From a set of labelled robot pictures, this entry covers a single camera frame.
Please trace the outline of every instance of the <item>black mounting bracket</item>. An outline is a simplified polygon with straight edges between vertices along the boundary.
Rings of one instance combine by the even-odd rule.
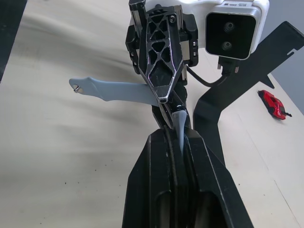
[[[259,81],[271,87],[267,75],[290,58],[294,49],[299,50],[303,46],[303,33],[289,22],[283,22],[247,60],[240,62],[237,74],[212,87],[199,99],[193,115],[194,129],[223,164],[225,161],[218,128],[221,112]]]

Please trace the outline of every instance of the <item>red toy car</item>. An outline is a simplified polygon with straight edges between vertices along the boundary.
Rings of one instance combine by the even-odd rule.
[[[258,95],[264,102],[268,112],[276,119],[284,120],[286,116],[292,117],[291,114],[285,112],[282,102],[266,90],[258,91]]]

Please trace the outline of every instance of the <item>gray plastic part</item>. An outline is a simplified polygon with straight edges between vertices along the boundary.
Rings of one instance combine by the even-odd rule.
[[[187,112],[184,110],[172,113],[172,122],[180,142],[180,151],[184,155],[184,132]]]
[[[157,99],[146,84],[127,82],[105,82],[91,77],[70,79],[76,93],[99,97],[104,101],[131,101],[159,106]]]

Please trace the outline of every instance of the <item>white camera housing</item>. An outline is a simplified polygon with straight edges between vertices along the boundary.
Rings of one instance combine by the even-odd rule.
[[[181,5],[183,13],[195,16],[199,30],[199,48],[206,47],[206,18],[210,13],[254,17],[256,19],[256,27],[249,54],[256,50],[260,42],[269,9],[269,0],[146,0],[145,8],[149,11],[157,4],[163,7]]]

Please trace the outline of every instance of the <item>camera lens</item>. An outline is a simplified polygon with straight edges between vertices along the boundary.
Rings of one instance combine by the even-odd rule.
[[[224,26],[224,31],[226,33],[230,33],[232,30],[234,30],[235,25],[232,22],[227,22]]]
[[[228,50],[232,49],[232,44],[231,44],[230,42],[224,42],[224,43],[222,44],[222,49],[223,49],[224,51],[228,51]]]

